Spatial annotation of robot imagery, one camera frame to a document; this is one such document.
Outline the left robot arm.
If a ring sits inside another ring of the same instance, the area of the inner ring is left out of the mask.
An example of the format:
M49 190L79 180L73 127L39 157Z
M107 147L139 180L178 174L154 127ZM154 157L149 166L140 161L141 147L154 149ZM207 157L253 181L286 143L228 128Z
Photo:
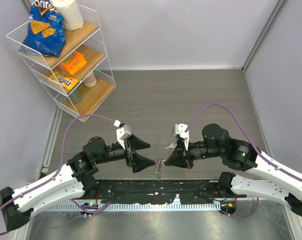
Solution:
M124 145L116 142L110 146L103 138L93 137L59 170L19 189L2 189L0 205L6 230L10 232L21 228L41 211L63 201L94 198L98 191L93 176L98 172L97 164L125 160L134 173L154 166L154 160L136 152L149 147L150 144L134 135L125 140Z

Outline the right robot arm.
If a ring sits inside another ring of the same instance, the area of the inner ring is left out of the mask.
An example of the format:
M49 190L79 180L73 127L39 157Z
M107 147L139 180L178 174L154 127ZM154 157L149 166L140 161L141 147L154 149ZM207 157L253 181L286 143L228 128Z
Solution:
M222 159L230 169L253 174L263 179L253 180L223 172L217 191L223 197L250 195L288 206L302 217L302 173L274 160L253 144L231 138L228 130L217 124L202 129L203 141L188 141L185 124L175 126L176 144L173 153L164 161L166 166L191 169L196 160Z

